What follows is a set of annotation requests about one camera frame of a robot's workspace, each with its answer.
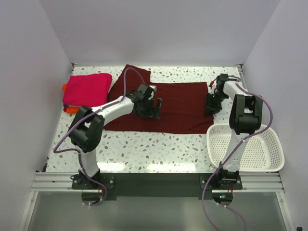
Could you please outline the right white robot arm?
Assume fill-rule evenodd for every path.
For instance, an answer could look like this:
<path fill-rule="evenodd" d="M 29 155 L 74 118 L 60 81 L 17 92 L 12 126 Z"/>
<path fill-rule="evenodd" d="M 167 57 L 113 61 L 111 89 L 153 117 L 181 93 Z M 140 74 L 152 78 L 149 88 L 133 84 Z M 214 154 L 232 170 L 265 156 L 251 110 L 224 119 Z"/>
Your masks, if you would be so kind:
<path fill-rule="evenodd" d="M 206 116 L 219 113 L 225 99 L 232 100 L 229 117 L 231 139 L 227 153 L 219 164 L 219 167 L 225 172 L 238 172 L 240 170 L 240 161 L 245 147 L 252 135 L 261 126 L 263 101 L 248 93 L 246 89 L 239 85 L 239 82 L 238 77 L 220 74 L 210 82 L 209 87 L 212 91 L 206 95 Z"/>

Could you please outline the white perforated plastic basket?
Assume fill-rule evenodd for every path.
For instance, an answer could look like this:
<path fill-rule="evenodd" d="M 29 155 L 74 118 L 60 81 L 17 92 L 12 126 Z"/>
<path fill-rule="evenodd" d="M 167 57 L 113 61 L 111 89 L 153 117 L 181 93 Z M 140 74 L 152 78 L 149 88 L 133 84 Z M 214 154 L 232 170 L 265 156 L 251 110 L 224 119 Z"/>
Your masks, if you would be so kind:
<path fill-rule="evenodd" d="M 228 124 L 213 124 L 207 131 L 206 142 L 209 159 L 218 167 L 227 154 L 231 139 Z M 284 153 L 275 131 L 269 128 L 248 141 L 240 162 L 243 172 L 277 172 L 284 166 Z"/>

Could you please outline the folded orange t-shirt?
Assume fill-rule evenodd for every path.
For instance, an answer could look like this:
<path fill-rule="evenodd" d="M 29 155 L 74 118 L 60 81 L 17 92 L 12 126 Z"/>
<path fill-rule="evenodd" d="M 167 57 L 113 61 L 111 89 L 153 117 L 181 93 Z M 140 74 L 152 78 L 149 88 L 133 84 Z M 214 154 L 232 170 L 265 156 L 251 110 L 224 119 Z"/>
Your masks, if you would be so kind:
<path fill-rule="evenodd" d="M 63 93 L 65 93 L 66 85 L 67 84 L 62 85 Z M 79 110 L 78 106 L 69 106 L 67 104 L 63 104 L 63 111 L 66 112 L 67 114 L 76 114 L 78 112 L 78 110 Z"/>

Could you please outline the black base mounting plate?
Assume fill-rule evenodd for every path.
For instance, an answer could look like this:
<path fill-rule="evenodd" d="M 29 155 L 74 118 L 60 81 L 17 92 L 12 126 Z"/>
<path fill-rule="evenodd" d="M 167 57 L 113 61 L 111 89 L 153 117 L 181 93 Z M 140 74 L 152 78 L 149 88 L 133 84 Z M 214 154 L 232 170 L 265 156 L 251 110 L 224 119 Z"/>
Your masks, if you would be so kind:
<path fill-rule="evenodd" d="M 219 180 L 209 173 L 97 173 L 89 180 L 82 172 L 72 175 L 72 189 L 83 201 L 116 200 L 118 197 L 197 197 L 212 199 L 214 191 L 230 194 L 243 189 L 241 178 Z"/>

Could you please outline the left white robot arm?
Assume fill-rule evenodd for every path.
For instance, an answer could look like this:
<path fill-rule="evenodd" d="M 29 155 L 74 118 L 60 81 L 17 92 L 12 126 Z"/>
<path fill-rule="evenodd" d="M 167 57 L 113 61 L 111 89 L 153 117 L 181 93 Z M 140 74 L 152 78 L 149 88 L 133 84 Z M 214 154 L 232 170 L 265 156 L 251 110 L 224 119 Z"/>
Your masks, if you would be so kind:
<path fill-rule="evenodd" d="M 140 117 L 159 118 L 162 99 L 154 101 L 156 90 L 156 86 L 142 83 L 137 90 L 132 90 L 110 103 L 93 108 L 80 107 L 69 128 L 69 138 L 81 152 L 80 166 L 84 174 L 82 182 L 89 189 L 96 188 L 100 183 L 96 147 L 101 141 L 104 126 L 132 113 Z"/>

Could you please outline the dark red t-shirt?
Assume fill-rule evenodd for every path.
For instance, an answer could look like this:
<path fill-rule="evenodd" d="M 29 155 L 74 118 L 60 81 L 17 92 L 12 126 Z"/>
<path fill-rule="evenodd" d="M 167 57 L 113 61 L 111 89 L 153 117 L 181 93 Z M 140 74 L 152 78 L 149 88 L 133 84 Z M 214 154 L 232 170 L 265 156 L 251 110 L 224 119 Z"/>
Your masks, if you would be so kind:
<path fill-rule="evenodd" d="M 105 125 L 111 131 L 205 134 L 214 118 L 205 115 L 208 87 L 199 83 L 157 83 L 155 98 L 160 98 L 159 119 L 124 115 Z"/>

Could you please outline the aluminium extrusion rail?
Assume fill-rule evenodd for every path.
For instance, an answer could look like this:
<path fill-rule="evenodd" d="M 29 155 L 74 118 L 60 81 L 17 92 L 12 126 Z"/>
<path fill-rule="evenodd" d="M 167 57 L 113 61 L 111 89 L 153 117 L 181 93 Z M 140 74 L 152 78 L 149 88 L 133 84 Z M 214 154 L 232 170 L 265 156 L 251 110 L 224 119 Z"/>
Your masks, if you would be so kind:
<path fill-rule="evenodd" d="M 72 180 L 70 179 L 72 175 L 73 173 L 65 172 L 36 173 L 30 190 L 34 192 L 72 191 Z M 240 176 L 245 192 L 284 192 L 279 173 L 241 172 Z"/>

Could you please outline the folded pink t-shirt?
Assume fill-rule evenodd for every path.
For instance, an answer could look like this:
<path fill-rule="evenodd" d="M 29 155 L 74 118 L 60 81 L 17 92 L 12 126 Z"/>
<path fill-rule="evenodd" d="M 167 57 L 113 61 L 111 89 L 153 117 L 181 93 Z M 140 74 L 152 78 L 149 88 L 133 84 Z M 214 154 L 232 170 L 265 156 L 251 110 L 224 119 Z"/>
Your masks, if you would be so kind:
<path fill-rule="evenodd" d="M 96 107 L 107 102 L 112 75 L 98 73 L 71 76 L 63 85 L 63 104 L 71 107 Z"/>

